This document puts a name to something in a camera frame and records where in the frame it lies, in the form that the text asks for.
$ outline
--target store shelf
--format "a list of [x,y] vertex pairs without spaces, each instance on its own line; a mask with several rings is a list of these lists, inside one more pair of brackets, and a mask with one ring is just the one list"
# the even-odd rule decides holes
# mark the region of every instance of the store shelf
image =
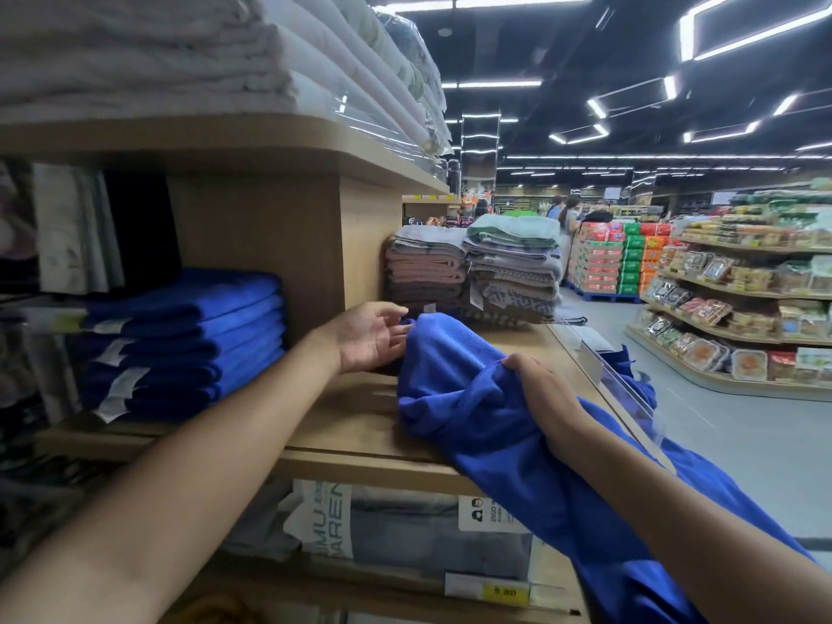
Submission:
[[682,234],[679,240],[697,245],[708,245],[709,247],[724,247],[726,250],[737,250],[743,252],[766,252],[768,254],[832,254],[832,247],[762,247],[750,245],[738,245],[736,243],[722,243],[715,240],[696,239]]
[[795,346],[814,346],[816,348],[832,348],[832,341],[820,341],[817,339],[806,338],[780,338],[780,337],[760,337],[755,335],[739,335],[729,328],[724,326],[709,326],[691,319],[679,310],[670,309],[664,304],[658,303],[647,298],[641,298],[641,301],[650,306],[652,309],[661,311],[673,316],[680,322],[691,325],[703,333],[714,335],[715,337],[722,337],[723,339],[730,339],[731,341],[743,341],[750,344],[768,344],[768,345],[795,345]]
[[491,602],[446,598],[405,588],[378,587],[314,577],[302,563],[215,555],[184,600],[212,593],[231,594],[250,608],[269,612],[281,602],[309,604],[330,611],[369,613],[384,618],[435,624],[583,624],[588,614],[507,607]]
[[293,114],[4,124],[0,156],[162,170],[169,176],[337,174],[400,193],[448,192],[441,181],[346,124]]
[[[579,396],[613,412],[656,459],[669,463],[643,437],[627,411],[596,387],[549,328],[475,329],[506,354],[530,354],[559,368]],[[275,473],[287,478],[480,495],[473,482],[436,449],[401,429],[397,410],[395,377],[367,373],[338,377],[289,440]],[[103,425],[91,415],[76,416],[37,434],[35,446],[42,455],[129,462],[174,429],[166,423]]]
[[640,345],[647,348],[653,355],[659,357],[691,383],[714,392],[739,394],[740,396],[795,398],[796,400],[832,403],[832,387],[772,383],[771,381],[738,381],[729,374],[702,372],[702,370],[686,364],[680,358],[674,357],[648,337],[648,335],[642,334],[636,326],[627,325],[627,335],[635,339]]
[[673,280],[682,280],[696,284],[706,289],[713,289],[714,291],[721,291],[722,293],[730,293],[731,295],[741,295],[746,298],[765,298],[765,299],[817,299],[817,300],[832,300],[832,295],[825,293],[775,293],[774,291],[737,291],[732,289],[727,284],[716,284],[712,282],[705,282],[698,278],[685,276],[681,273],[672,273],[666,270],[660,270],[658,275],[665,278],[672,278]]

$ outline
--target price tag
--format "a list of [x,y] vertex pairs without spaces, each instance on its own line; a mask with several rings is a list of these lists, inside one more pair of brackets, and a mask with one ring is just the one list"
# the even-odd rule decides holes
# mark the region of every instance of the price tag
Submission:
[[508,587],[503,584],[486,582],[483,585],[483,600],[496,604],[507,604],[509,607],[528,607],[529,588]]

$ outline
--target black ceiling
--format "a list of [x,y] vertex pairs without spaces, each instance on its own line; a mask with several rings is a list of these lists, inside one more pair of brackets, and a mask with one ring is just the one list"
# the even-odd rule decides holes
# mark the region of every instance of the black ceiling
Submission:
[[[772,117],[789,94],[832,88],[832,17],[703,61],[681,62],[679,19],[703,1],[592,0],[404,15],[419,27],[442,81],[543,78],[543,85],[532,89],[446,91],[448,119],[496,110],[520,119],[502,128],[500,144],[504,148],[499,161],[503,165],[529,163],[528,159],[507,159],[509,156],[793,155],[800,146],[832,141],[832,91],[802,96],[790,112]],[[696,53],[827,8],[830,3],[832,0],[726,1],[697,17]],[[450,28],[452,35],[440,36],[442,28]],[[674,101],[665,101],[661,79],[668,75],[675,75],[679,84]],[[658,81],[601,99],[610,116],[659,102],[603,120],[610,131],[608,137],[569,146],[549,138],[550,134],[581,127],[588,128],[565,137],[572,140],[591,135],[592,126],[599,121],[588,99],[651,79]],[[742,130],[757,120],[762,122],[751,135],[699,144],[682,141],[687,131],[734,125]],[[459,145],[459,125],[449,128],[453,143]],[[832,154],[832,147],[811,153]],[[633,164],[632,160],[621,163]],[[681,162],[686,166],[691,163]],[[753,163],[793,166],[795,161]],[[615,162],[602,164],[614,166]],[[653,166],[666,164],[658,161]],[[501,173],[501,178],[517,180],[509,179],[507,172]]]

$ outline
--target person in blue shirt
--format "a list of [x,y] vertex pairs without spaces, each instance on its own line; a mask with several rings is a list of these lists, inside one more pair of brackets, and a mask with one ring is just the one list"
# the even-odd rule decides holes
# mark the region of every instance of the person in blue shirt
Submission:
[[[156,442],[0,586],[0,624],[152,624],[189,585],[337,374],[404,354],[408,310],[366,303]],[[504,360],[553,455],[586,480],[712,624],[832,621],[832,577],[600,425],[557,372]]]

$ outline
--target store aisle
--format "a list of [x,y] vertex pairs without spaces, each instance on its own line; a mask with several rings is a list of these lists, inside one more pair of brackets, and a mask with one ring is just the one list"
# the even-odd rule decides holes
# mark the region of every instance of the store aisle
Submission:
[[668,437],[727,471],[796,537],[832,539],[829,403],[735,396],[693,385],[626,335],[638,306],[563,294],[588,326],[611,344],[626,345],[637,360],[634,369],[650,376]]

